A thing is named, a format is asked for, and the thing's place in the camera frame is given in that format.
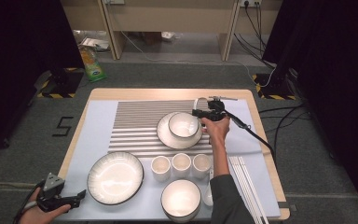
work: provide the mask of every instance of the gray carpet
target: gray carpet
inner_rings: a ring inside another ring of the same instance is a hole
[[[35,184],[48,173],[59,172],[94,88],[248,89],[254,93],[259,111],[302,103],[260,99],[246,69],[238,65],[103,63],[102,66],[108,78],[89,83],[84,77],[73,99],[34,98],[9,139],[10,147],[0,149],[0,223],[12,220],[30,188],[26,184]],[[266,67],[249,70],[250,74],[270,71]],[[36,87],[40,88],[46,76],[41,76]],[[275,117],[287,112],[260,114],[272,145],[274,129],[280,121]],[[64,133],[56,129],[61,117],[73,117],[62,124],[72,129],[66,137],[53,137],[55,133]],[[276,139],[278,172],[292,207],[292,215],[284,223],[358,223],[356,190],[345,170],[330,158],[309,111],[302,107],[290,117],[282,126],[294,122],[281,128]],[[7,183],[24,184],[13,187]]]

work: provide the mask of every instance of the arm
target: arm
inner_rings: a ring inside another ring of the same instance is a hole
[[[206,126],[206,130],[203,131],[210,135],[213,149],[214,178],[211,180],[213,195],[211,223],[255,223],[228,169],[226,136],[229,131],[230,118],[225,117],[217,122],[201,119],[201,123]]]

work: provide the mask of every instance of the power strip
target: power strip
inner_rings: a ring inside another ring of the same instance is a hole
[[[245,7],[245,1],[249,2],[248,7],[255,7],[255,4],[261,5],[261,0],[241,0],[241,7]]]

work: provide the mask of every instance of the tableware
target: tableware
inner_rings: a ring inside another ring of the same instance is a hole
[[[176,180],[169,184],[161,195],[165,215],[176,223],[186,223],[200,210],[200,189],[189,180]]]
[[[191,137],[184,138],[176,136],[170,131],[168,123],[170,121],[170,118],[177,113],[179,112],[172,112],[170,114],[167,114],[158,122],[157,136],[159,140],[167,147],[175,149],[185,149],[193,147],[202,138],[202,126],[199,122],[199,128],[197,129],[197,132]]]
[[[119,204],[141,187],[144,168],[128,152],[112,152],[97,160],[89,171],[89,194],[99,203]]]
[[[204,194],[202,195],[202,200],[204,203],[210,207],[213,206],[213,197],[212,197],[212,190],[211,190],[211,179],[213,178],[213,169],[209,172],[209,181],[208,181],[208,187],[206,187],[206,190]]]
[[[211,159],[208,155],[198,154],[193,158],[192,173],[198,179],[203,179],[209,174]]]
[[[191,159],[185,153],[178,153],[172,158],[172,171],[175,176],[183,178],[190,174]]]
[[[199,129],[199,120],[188,113],[176,113],[169,122],[170,131],[179,137],[191,137]]]
[[[171,177],[171,162],[165,156],[157,156],[152,160],[151,169],[153,177],[159,182],[164,182]]]

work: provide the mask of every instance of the plate with black rim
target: plate with black rim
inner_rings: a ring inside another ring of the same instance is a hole
[[[112,152],[97,160],[89,171],[89,194],[99,203],[124,203],[138,192],[144,176],[138,158],[128,152]]]

